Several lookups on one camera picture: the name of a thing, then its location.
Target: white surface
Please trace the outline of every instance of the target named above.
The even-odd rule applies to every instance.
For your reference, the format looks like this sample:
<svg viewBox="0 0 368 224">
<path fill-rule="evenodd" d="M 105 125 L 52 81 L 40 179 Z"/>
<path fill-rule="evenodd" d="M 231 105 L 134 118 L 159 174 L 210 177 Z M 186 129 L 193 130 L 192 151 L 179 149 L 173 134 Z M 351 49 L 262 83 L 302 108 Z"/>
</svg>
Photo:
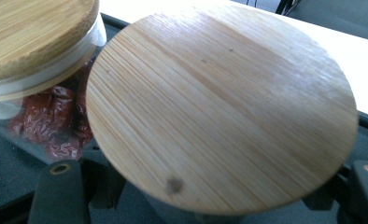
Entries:
<svg viewBox="0 0 368 224">
<path fill-rule="evenodd" d="M 154 12 L 181 8 L 190 4 L 217 2 L 216 0 L 101 0 L 101 12 L 132 23 Z M 346 74 L 355 95 L 358 110 L 368 114 L 368 40 L 269 12 L 265 12 L 265 14 L 279 17 L 281 20 L 290 23 L 324 47 Z"/>
</svg>

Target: gray floor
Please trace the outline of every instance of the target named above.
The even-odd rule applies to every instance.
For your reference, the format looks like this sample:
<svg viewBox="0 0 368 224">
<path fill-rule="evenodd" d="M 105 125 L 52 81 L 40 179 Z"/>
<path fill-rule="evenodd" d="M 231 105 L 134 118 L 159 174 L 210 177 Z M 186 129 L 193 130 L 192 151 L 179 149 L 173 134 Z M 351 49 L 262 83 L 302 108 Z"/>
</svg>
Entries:
<svg viewBox="0 0 368 224">
<path fill-rule="evenodd" d="M 275 12 L 279 0 L 232 0 L 237 3 L 245 4 L 251 7 L 260 8 L 266 11 Z"/>
</svg>

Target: round wooden lid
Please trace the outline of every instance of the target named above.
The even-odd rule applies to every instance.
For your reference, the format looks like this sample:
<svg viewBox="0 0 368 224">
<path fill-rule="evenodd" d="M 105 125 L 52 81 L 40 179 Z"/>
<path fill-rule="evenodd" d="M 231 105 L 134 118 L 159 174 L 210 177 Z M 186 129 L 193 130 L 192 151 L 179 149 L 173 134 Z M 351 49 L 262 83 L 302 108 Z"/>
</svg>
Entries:
<svg viewBox="0 0 368 224">
<path fill-rule="evenodd" d="M 149 195 L 201 213 L 299 200 L 337 172 L 357 132 L 353 94 L 327 52 L 230 3 L 135 22 L 88 83 L 88 116 L 110 162 Z"/>
<path fill-rule="evenodd" d="M 30 76 L 74 46 L 98 7 L 98 0 L 0 1 L 0 81 Z"/>
</svg>

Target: wooden lid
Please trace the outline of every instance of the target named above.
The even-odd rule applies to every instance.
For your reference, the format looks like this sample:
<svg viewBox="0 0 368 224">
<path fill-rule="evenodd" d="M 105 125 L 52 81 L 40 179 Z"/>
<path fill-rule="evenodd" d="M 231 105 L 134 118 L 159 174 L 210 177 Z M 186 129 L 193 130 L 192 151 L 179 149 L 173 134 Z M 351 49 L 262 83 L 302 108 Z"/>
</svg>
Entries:
<svg viewBox="0 0 368 224">
<path fill-rule="evenodd" d="M 357 132 L 353 94 L 327 52 L 230 3 L 135 22 L 88 83 L 88 116 L 110 162 L 151 196 L 201 213 L 303 198 L 336 173 Z"/>
<path fill-rule="evenodd" d="M 98 6 L 98 0 L 0 1 L 0 81 L 30 76 L 74 46 Z"/>
</svg>

